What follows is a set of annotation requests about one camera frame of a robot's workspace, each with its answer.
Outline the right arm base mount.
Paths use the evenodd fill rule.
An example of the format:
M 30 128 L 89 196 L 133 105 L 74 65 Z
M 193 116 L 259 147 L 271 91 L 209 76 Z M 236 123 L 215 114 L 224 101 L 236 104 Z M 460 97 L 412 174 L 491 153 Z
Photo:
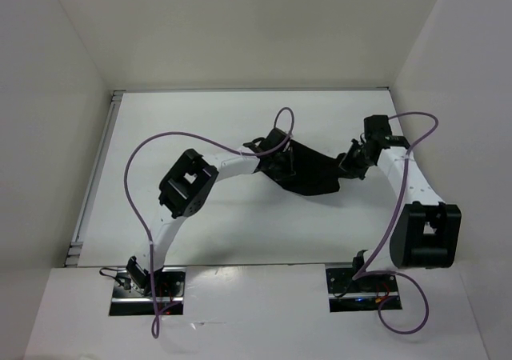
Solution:
M 371 275 L 353 280 L 353 268 L 328 266 L 326 284 L 331 313 L 401 310 L 398 284 L 393 275 Z

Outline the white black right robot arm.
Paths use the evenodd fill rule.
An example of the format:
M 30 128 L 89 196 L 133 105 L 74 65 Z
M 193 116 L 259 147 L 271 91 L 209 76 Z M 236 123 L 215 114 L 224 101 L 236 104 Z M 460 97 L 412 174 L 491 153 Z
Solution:
M 390 120 L 412 115 L 430 118 L 434 124 L 409 142 L 406 137 L 393 134 Z M 360 179 L 376 166 L 397 197 L 377 247 L 363 253 L 362 264 L 350 272 L 350 280 L 359 290 L 369 290 L 377 283 L 378 274 L 393 269 L 449 268 L 454 263 L 462 212 L 436 193 L 414 158 L 414 148 L 438 125 L 436 116 L 421 111 L 369 116 L 364 119 L 362 138 L 352 141 L 339 164 L 350 178 Z

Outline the black skirt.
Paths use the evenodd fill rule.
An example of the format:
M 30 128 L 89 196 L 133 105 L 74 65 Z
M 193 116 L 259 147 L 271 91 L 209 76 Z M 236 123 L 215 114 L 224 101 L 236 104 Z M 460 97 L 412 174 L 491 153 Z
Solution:
M 289 178 L 270 178 L 271 181 L 288 192 L 302 196 L 332 194 L 340 190 L 339 179 L 342 175 L 335 158 L 295 140 L 288 146 L 294 149 L 295 175 Z

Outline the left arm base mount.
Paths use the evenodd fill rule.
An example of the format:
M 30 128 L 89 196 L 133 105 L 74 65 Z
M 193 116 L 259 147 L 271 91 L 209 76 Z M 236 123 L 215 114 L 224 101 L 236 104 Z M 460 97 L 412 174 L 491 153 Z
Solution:
M 101 267 L 99 274 L 114 281 L 109 316 L 154 316 L 153 293 L 135 284 L 126 269 Z M 156 306 L 164 315 L 183 315 L 186 285 L 184 267 L 164 267 L 155 275 Z

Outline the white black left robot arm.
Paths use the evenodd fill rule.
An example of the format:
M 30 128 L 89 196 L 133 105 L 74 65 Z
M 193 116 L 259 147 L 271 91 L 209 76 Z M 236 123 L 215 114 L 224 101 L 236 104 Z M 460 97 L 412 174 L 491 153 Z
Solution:
M 164 267 L 171 243 L 184 221 L 206 204 L 214 184 L 227 178 L 255 173 L 265 157 L 283 151 L 291 139 L 291 132 L 284 133 L 274 128 L 270 133 L 272 139 L 268 150 L 259 149 L 249 143 L 235 150 L 198 135 L 179 132 L 179 136 L 200 139 L 224 151 L 203 156 L 194 149 L 185 150 L 158 184 L 158 220 L 150 225 L 143 219 L 130 195 L 130 166 L 136 153 L 144 145 L 173 134 L 173 131 L 156 134 L 142 142 L 129 157 L 123 174 L 125 195 L 146 232 L 147 240 L 145 247 L 130 257 L 126 270 L 131 277 L 130 284 L 133 289 L 144 296 L 151 295 L 158 289 L 158 274 Z

